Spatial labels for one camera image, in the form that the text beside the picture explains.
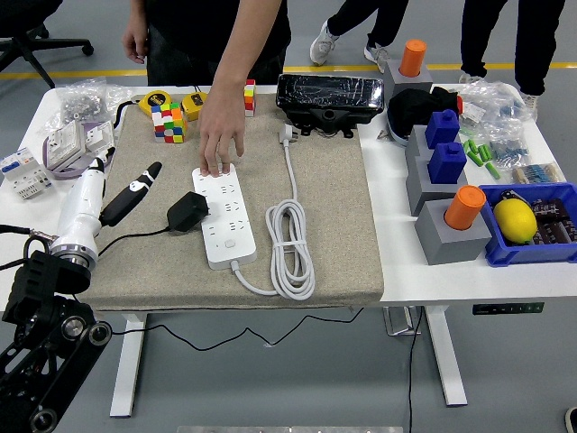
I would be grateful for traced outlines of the person's left hand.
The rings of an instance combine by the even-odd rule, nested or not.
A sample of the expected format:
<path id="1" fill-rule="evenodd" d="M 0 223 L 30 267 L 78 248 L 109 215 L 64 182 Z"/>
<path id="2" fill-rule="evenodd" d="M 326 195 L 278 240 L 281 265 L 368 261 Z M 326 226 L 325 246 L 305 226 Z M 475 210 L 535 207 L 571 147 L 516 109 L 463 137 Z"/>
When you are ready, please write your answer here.
<path id="1" fill-rule="evenodd" d="M 230 171 L 231 144 L 238 158 L 244 155 L 245 108 L 243 86 L 218 88 L 213 86 L 201 109 L 199 168 L 203 176 L 216 177 Z"/>

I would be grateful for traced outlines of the person's right hand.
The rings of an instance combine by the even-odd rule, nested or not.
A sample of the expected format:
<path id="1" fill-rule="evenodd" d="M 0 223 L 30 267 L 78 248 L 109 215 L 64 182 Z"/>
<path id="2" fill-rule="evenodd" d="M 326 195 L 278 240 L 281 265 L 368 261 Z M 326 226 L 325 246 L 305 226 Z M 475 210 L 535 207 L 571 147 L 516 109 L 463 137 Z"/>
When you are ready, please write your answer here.
<path id="1" fill-rule="evenodd" d="M 136 64 L 143 64 L 148 55 L 147 38 L 146 22 L 130 19 L 122 38 L 125 57 Z"/>

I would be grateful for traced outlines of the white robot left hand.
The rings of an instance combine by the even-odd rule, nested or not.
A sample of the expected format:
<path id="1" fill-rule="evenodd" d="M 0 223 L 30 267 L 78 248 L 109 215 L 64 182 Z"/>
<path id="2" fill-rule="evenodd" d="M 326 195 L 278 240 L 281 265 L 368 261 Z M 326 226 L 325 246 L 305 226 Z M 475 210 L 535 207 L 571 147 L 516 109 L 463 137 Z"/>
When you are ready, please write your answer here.
<path id="1" fill-rule="evenodd" d="M 96 157 L 65 199 L 50 252 L 56 256 L 96 260 L 95 238 L 101 227 L 116 226 L 135 209 L 149 192 L 161 168 L 159 161 L 154 162 L 105 206 L 105 159 Z"/>

